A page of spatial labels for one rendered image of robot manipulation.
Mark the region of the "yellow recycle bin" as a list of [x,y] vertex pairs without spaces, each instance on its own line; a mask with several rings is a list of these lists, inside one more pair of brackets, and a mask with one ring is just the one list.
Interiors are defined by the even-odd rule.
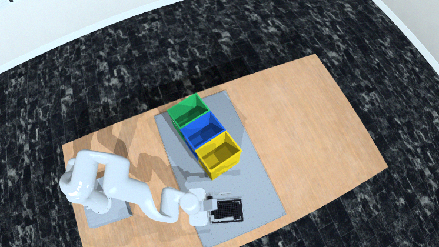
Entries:
[[200,165],[214,180],[239,163],[241,148],[227,131],[195,150]]

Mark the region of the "green bin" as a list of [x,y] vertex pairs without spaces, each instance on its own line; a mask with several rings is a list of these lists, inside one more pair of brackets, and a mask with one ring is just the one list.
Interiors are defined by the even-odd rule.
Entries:
[[174,128],[177,130],[183,140],[184,136],[180,129],[187,126],[188,124],[195,121],[209,111],[210,109],[206,106],[204,101],[199,97],[197,93],[189,96],[185,100],[167,110],[171,117]]

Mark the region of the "blue bin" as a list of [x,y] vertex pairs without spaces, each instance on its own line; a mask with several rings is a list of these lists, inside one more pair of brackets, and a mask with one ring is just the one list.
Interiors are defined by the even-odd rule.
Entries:
[[[192,148],[196,150],[226,130],[214,114],[209,111],[180,129],[180,131],[184,136],[184,140],[186,138]],[[185,143],[187,145],[186,140]]]

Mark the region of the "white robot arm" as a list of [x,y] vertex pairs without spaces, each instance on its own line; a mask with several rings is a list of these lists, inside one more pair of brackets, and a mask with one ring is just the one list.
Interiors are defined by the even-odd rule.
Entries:
[[[99,164],[105,164],[103,191],[94,189]],[[76,158],[71,158],[66,172],[61,176],[59,185],[67,200],[87,206],[95,213],[107,213],[112,199],[138,204],[149,218],[174,223],[179,217],[179,206],[189,215],[217,209],[217,200],[208,196],[199,201],[193,193],[164,187],[161,192],[160,211],[158,212],[149,186],[129,177],[130,161],[113,153],[82,149]],[[73,171],[73,172],[72,172]]]

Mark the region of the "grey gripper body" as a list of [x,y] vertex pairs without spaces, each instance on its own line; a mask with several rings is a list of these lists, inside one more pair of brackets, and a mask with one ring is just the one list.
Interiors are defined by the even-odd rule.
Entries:
[[[193,193],[199,201],[206,201],[205,190],[203,188],[191,188],[188,193]],[[205,226],[208,223],[207,212],[198,212],[196,215],[189,215],[189,223],[192,226]]]

